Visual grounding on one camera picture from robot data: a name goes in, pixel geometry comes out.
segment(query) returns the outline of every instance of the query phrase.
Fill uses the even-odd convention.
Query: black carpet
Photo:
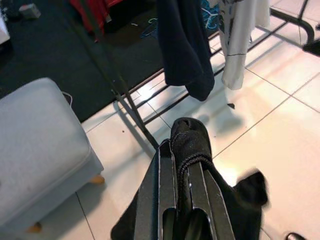
[[[13,49],[0,53],[0,99],[24,84],[48,77],[72,95],[72,109],[83,122],[115,96],[65,14],[75,21],[94,56],[107,63],[101,44],[94,43],[94,36],[86,32],[81,16],[68,0],[59,1],[13,1],[11,11],[18,11],[22,4],[35,3],[41,16],[7,24]],[[106,24],[104,37],[129,88],[162,68],[158,40],[153,36],[141,38],[150,25],[148,21],[157,17],[155,1],[123,0],[110,9],[112,21]]]

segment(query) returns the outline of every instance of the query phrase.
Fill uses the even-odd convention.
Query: metal frame
[[[271,35],[275,34],[277,31],[279,31],[281,28],[283,28],[288,23],[292,23],[292,24],[295,24],[297,26],[302,27],[307,33],[307,43],[308,44],[311,43],[314,40],[315,32],[314,32],[312,26],[308,22],[303,20],[303,14],[304,14],[304,11],[306,9],[308,1],[309,0],[304,0],[304,2],[302,4],[302,7],[301,7],[301,10],[300,10],[300,13],[298,15],[298,18],[271,8],[270,9],[270,14],[272,16],[276,17],[276,18],[284,20],[285,22],[282,23],[280,26],[278,26],[273,31],[270,31],[266,36],[263,36],[262,38],[259,38],[257,40],[257,42],[254,42],[248,48],[248,52],[250,52],[252,49],[254,49],[256,46],[258,46],[260,43],[265,41]],[[178,100],[176,100],[175,102],[171,103],[169,106],[167,106],[162,111],[158,112],[156,115],[154,115],[154,116],[150,117],[149,119],[143,121],[141,116],[140,116],[140,114],[139,114],[139,112],[138,112],[138,108],[140,108],[142,105],[147,103],[149,100],[153,99],[155,96],[157,96],[161,92],[163,92],[169,86],[166,85],[166,86],[162,87],[157,92],[155,92],[152,96],[150,96],[148,99],[145,99],[144,101],[140,102],[137,105],[134,104],[134,101],[131,98],[130,94],[133,93],[134,91],[136,91],[138,88],[140,88],[144,84],[150,82],[155,77],[159,76],[161,73],[164,72],[164,69],[158,70],[153,75],[151,75],[150,77],[145,79],[142,83],[138,84],[136,87],[132,88],[131,90],[128,90],[128,86],[127,86],[126,82],[124,81],[124,79],[122,78],[121,74],[119,73],[119,71],[117,69],[117,66],[114,64],[115,61],[114,61],[113,57],[111,56],[111,52],[108,50],[108,45],[105,42],[105,39],[104,39],[103,34],[101,33],[100,29],[99,29],[98,24],[96,23],[91,11],[88,8],[87,2],[85,0],[80,0],[80,2],[81,2],[82,6],[83,6],[83,8],[85,10],[85,13],[87,14],[87,16],[89,18],[89,21],[91,22],[91,24],[93,26],[93,31],[95,33],[95,36],[99,40],[99,43],[101,44],[101,46],[102,46],[102,48],[104,50],[104,53],[105,53],[106,58],[107,58],[107,62],[101,62],[101,61],[99,61],[99,59],[95,58],[95,56],[91,52],[88,44],[86,44],[86,41],[83,39],[83,37],[79,33],[79,30],[75,27],[75,24],[73,23],[73,20],[70,17],[68,17],[68,14],[66,14],[66,17],[68,18],[69,22],[73,26],[73,30],[78,34],[79,38],[81,39],[81,41],[82,41],[82,43],[83,43],[88,55],[91,57],[92,61],[96,65],[96,67],[99,69],[99,71],[101,72],[101,74],[104,77],[104,79],[110,84],[111,91],[114,93],[116,99],[122,104],[122,106],[127,111],[127,113],[132,117],[132,119],[134,120],[136,125],[143,132],[143,134],[148,139],[148,141],[152,144],[152,146],[155,149],[157,149],[159,147],[159,144],[157,143],[157,141],[153,137],[153,135],[149,132],[149,130],[147,129],[146,125],[149,124],[150,122],[152,122],[154,119],[156,119],[159,116],[161,116],[162,114],[164,114],[165,112],[167,112],[168,110],[172,109],[177,104],[179,104],[186,97],[188,97],[189,94],[188,93],[184,94]],[[219,33],[216,32],[213,35],[211,35],[209,38],[210,39],[214,38],[218,34]],[[221,51],[221,48],[219,48],[218,50],[213,52],[211,54],[211,56],[216,55],[220,51]],[[214,76],[218,75],[223,70],[224,70],[224,67],[222,67],[221,69],[216,71],[214,73]]]

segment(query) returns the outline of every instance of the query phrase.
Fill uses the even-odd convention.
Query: clothing rack
[[[288,23],[292,23],[292,24],[295,24],[297,26],[302,27],[307,33],[307,44],[311,43],[314,40],[314,37],[315,37],[314,29],[312,28],[312,26],[308,22],[303,20],[303,14],[305,12],[305,9],[306,9],[308,1],[309,0],[304,0],[303,4],[301,6],[300,13],[299,13],[298,17],[294,17],[294,16],[288,15],[286,13],[283,13],[281,11],[278,11],[278,10],[275,10],[273,8],[270,8],[271,16],[274,16],[276,18],[284,20],[284,23],[279,25],[274,30],[268,32],[267,35],[265,35],[265,36],[263,36],[261,38],[258,38],[258,40],[256,42],[254,42],[248,48],[248,52],[250,52],[256,46],[258,46],[263,41],[268,39],[271,35],[275,34],[277,31],[282,29]],[[97,23],[96,23],[93,15],[91,13],[91,11],[89,10],[86,1],[85,0],[80,0],[80,2],[82,4],[82,6],[83,6],[83,9],[85,10],[85,13],[87,14],[87,16],[89,18],[89,21],[91,22],[91,24],[93,26],[93,31],[94,31],[97,39],[99,40],[99,43],[101,44],[101,46],[102,46],[102,48],[104,50],[104,53],[105,53],[106,58],[107,58],[107,62],[102,62],[99,59],[95,58],[94,54],[91,52],[91,50],[90,50],[88,44],[86,43],[85,39],[83,39],[82,35],[79,33],[79,30],[75,27],[75,24],[74,24],[73,20],[70,17],[68,17],[68,14],[66,14],[66,17],[68,18],[70,24],[73,26],[73,30],[78,34],[79,38],[82,40],[82,43],[83,43],[88,55],[91,57],[92,61],[96,65],[96,67],[99,69],[99,71],[101,72],[101,74],[104,77],[104,79],[110,84],[111,91],[114,93],[117,101],[122,104],[124,109],[131,116],[131,118],[134,120],[135,124],[143,132],[143,134],[145,135],[146,139],[152,144],[152,146],[155,149],[157,149],[159,147],[159,144],[157,143],[157,141],[154,138],[154,136],[149,132],[149,130],[147,129],[146,125],[149,124],[150,122],[152,122],[153,120],[157,119],[159,116],[161,116],[162,114],[166,113],[170,109],[172,109],[177,104],[179,104],[181,101],[183,101],[186,97],[189,96],[189,93],[184,94],[178,100],[176,100],[175,102],[171,103],[169,106],[167,106],[162,111],[158,112],[156,115],[154,115],[154,116],[148,118],[147,120],[143,121],[143,119],[141,118],[141,116],[140,116],[140,114],[138,112],[138,108],[140,108],[141,106],[146,104],[149,100],[153,99],[158,94],[162,93],[169,86],[166,85],[166,86],[162,87],[161,89],[156,91],[154,94],[152,94],[149,98],[143,100],[142,102],[140,102],[137,105],[135,105],[135,103],[134,103],[133,99],[131,98],[130,94],[133,93],[134,91],[136,91],[137,89],[139,89],[140,87],[142,87],[144,84],[150,82],[155,77],[159,76],[161,73],[164,72],[164,69],[161,69],[161,70],[155,72],[153,75],[151,75],[150,77],[145,79],[143,82],[138,84],[136,87],[132,88],[131,90],[128,90],[128,86],[127,86],[126,82],[124,81],[124,79],[120,75],[119,71],[117,70],[117,66],[114,65],[113,57],[110,55],[110,51],[108,50],[108,45],[106,44],[106,42],[104,40],[104,37],[103,37],[102,33],[100,32],[99,26],[97,25]],[[213,35],[211,35],[209,37],[209,39],[213,39],[218,34],[219,34],[218,32],[214,33]],[[221,50],[222,50],[221,48],[217,49],[215,52],[213,52],[211,54],[211,56],[216,55]],[[221,69],[217,70],[214,73],[214,76],[217,76],[223,70],[224,70],[224,67],[222,67]]]

